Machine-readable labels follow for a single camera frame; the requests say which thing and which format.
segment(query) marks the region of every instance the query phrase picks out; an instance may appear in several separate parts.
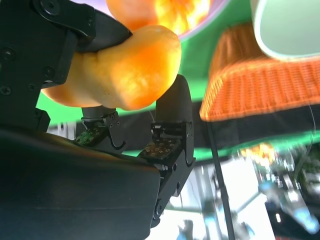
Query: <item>orange object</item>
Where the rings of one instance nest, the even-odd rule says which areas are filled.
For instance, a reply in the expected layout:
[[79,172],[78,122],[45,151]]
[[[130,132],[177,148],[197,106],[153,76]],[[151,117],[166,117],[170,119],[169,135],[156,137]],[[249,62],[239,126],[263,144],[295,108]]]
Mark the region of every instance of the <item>orange object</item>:
[[251,23],[225,31],[212,58],[200,117],[214,122],[320,104],[320,59],[265,56]]
[[139,110],[171,87],[181,54],[176,34],[163,26],[146,26],[118,46],[75,54],[66,83],[42,92],[69,107]]
[[213,0],[106,0],[111,14],[131,31],[161,25],[177,35],[195,28]]

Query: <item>black plastic part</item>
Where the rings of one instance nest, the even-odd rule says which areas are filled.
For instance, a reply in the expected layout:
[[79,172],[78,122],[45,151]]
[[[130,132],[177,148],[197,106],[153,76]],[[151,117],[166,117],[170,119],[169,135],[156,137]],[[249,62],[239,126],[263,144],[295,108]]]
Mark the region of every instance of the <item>black plastic part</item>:
[[209,141],[211,144],[211,152],[212,152],[212,157],[213,157],[213,163],[214,163],[214,170],[218,182],[218,187],[221,192],[221,200],[222,200],[222,205],[224,209],[224,217],[225,217],[225,224],[226,224],[226,229],[228,233],[228,239],[229,240],[236,240],[235,237],[235,230],[234,230],[234,225],[232,222],[232,215],[231,215],[231,210],[230,210],[230,204],[229,204],[229,197],[228,197],[228,191],[227,187],[225,185],[225,180],[224,180],[224,175],[221,169],[221,164],[219,161],[219,154],[218,154],[218,149],[216,146],[216,141],[213,135],[213,129],[212,126],[209,122],[206,123],[207,130],[208,130],[208,135],[209,135]]
[[116,109],[103,106],[82,108],[85,131],[75,142],[78,145],[109,153],[123,153],[127,148],[125,133]]
[[0,1],[0,126],[46,131],[36,104],[42,87],[63,84],[76,34],[39,15],[28,0]]
[[142,240],[160,185],[145,160],[0,129],[1,240]]
[[[175,106],[174,114],[168,108],[170,105]],[[170,198],[180,194],[196,162],[192,102],[188,82],[182,75],[178,75],[173,85],[156,101],[155,121],[151,125],[152,141],[139,154],[161,174],[152,228],[160,223],[160,216]]]
[[79,41],[77,52],[96,52],[114,47],[132,36],[132,33],[123,24],[97,10],[95,11],[95,31],[94,40],[88,42],[86,39],[82,39]]
[[172,86],[162,95],[155,106],[157,123],[192,122],[192,100],[186,78],[177,75]]
[[104,106],[82,108],[83,117],[86,119],[102,118],[108,114],[113,114],[115,111],[116,111],[115,108],[106,108]]
[[70,29],[92,41],[96,37],[96,10],[70,0],[32,0],[35,10],[47,21]]

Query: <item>orange wicker basket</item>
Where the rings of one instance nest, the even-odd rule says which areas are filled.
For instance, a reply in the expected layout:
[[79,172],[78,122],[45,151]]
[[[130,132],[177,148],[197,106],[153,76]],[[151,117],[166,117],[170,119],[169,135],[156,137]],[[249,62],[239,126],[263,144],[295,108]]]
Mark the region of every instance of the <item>orange wicker basket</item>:
[[285,62],[267,57],[256,42],[251,23],[231,27],[222,34],[200,109],[203,121],[312,104],[320,104],[320,58]]

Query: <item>white cup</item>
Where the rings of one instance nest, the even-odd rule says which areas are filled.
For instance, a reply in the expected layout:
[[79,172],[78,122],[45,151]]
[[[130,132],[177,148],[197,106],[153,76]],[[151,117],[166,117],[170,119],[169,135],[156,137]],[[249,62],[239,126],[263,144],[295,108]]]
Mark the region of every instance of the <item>white cup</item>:
[[320,56],[320,0],[251,0],[255,38],[271,58]]

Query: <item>orange plush toy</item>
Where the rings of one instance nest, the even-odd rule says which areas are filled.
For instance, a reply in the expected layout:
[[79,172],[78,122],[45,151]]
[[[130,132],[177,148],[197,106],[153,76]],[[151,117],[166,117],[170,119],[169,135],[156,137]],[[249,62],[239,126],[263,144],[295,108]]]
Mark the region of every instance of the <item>orange plush toy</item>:
[[69,107],[139,110],[171,87],[181,54],[175,33],[164,26],[145,26],[120,45],[76,53],[65,84],[42,92]]
[[209,13],[214,0],[106,0],[112,15],[131,31],[161,25],[184,34]]

